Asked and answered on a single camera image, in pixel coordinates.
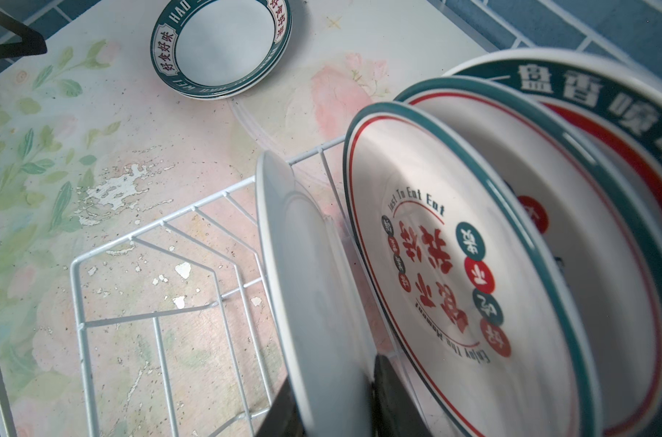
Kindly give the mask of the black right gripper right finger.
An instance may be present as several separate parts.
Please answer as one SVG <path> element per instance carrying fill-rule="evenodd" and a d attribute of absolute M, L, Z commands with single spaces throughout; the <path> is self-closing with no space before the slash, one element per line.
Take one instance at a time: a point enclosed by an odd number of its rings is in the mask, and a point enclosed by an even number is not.
<path fill-rule="evenodd" d="M 372 386 L 377 436 L 431 436 L 418 408 L 385 355 L 376 355 Z"/>

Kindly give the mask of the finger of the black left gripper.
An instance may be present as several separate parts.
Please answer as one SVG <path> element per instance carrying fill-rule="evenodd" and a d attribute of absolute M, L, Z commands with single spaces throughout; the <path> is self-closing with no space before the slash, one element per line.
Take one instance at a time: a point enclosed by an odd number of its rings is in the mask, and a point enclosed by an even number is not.
<path fill-rule="evenodd" d="M 30 28 L 0 10 L 0 27 L 4 28 L 16 40 L 0 43 L 0 60 L 39 56 L 48 52 L 46 40 L 38 31 Z"/>

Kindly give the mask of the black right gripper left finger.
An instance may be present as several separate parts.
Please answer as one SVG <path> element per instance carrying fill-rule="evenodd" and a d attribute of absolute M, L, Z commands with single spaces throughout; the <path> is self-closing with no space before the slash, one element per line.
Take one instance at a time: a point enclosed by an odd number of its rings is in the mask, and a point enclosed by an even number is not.
<path fill-rule="evenodd" d="M 303 423 L 298 411 L 289 378 L 286 377 L 279 393 L 265 415 L 256 437 L 300 437 Z"/>

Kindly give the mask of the white wire dish rack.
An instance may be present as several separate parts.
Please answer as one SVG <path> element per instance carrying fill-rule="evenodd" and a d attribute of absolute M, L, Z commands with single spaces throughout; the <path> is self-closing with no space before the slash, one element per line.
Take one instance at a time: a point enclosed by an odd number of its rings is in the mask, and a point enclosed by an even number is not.
<path fill-rule="evenodd" d="M 70 265 L 90 436 L 254 435 L 285 378 L 255 177 Z"/>

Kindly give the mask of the green rim Hao Wei plate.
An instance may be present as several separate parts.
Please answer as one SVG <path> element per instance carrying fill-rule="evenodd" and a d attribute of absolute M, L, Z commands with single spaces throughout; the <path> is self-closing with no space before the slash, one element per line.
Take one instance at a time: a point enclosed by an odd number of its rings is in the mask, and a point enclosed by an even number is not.
<path fill-rule="evenodd" d="M 152 30 L 150 60 L 159 79 L 187 98 L 230 98 L 272 70 L 292 28 L 283 0 L 170 1 Z"/>

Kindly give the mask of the dark green rim rear plate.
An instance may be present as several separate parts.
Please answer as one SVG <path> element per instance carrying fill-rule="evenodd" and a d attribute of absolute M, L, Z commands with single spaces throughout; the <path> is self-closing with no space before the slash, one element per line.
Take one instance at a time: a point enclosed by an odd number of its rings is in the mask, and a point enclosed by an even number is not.
<path fill-rule="evenodd" d="M 590 135 L 662 222 L 662 80 L 613 59 L 560 48 L 498 51 L 446 74 L 516 89 Z"/>

